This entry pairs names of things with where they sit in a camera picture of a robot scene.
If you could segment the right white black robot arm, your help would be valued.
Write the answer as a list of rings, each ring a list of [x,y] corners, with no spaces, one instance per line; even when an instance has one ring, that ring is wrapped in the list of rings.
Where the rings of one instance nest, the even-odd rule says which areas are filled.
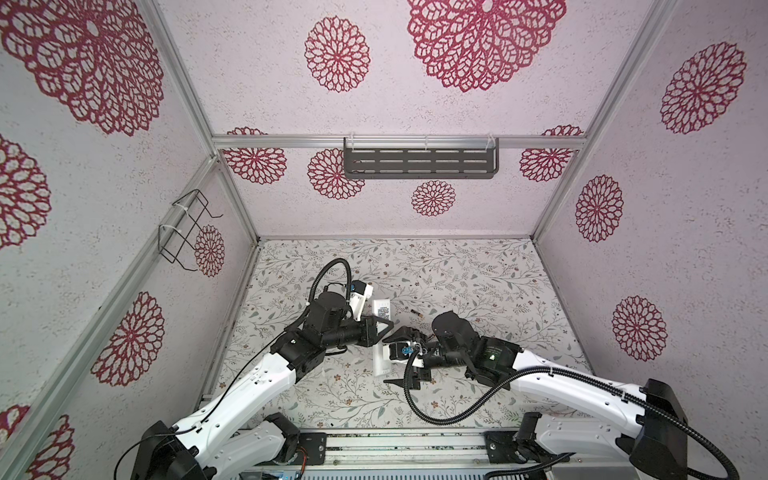
[[[517,387],[525,394],[555,400],[603,420],[619,435],[604,443],[609,452],[629,460],[639,472],[655,479],[686,479],[687,441],[697,433],[688,425],[671,387],[650,379],[645,385],[619,383],[582,374],[540,357],[517,344],[479,335],[470,322],[452,311],[438,315],[429,335],[411,327],[386,327],[379,335],[385,346],[381,360],[401,362],[396,380],[413,413],[422,421],[445,426],[460,423],[480,410],[501,390]],[[431,370],[462,367],[466,378],[487,387],[466,410],[447,418],[432,417],[418,408],[413,391],[431,377]]]

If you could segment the white remote control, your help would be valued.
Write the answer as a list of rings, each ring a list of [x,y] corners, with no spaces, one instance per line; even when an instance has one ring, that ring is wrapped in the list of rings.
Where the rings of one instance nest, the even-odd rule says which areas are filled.
[[[377,318],[376,338],[378,339],[378,342],[372,347],[373,375],[375,378],[383,378],[391,371],[393,365],[389,359],[389,348],[383,341],[394,329],[394,321],[391,318],[391,301],[389,299],[374,300],[372,313]]]

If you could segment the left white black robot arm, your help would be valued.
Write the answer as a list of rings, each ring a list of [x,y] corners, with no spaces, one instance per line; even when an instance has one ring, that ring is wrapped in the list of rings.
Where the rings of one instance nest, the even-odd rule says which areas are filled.
[[[319,366],[330,348],[372,347],[392,321],[362,310],[368,297],[326,292],[269,345],[252,370],[196,412],[167,426],[158,421],[135,444],[134,479],[232,479],[264,462],[290,461],[299,429],[271,414],[251,433],[239,428]]]

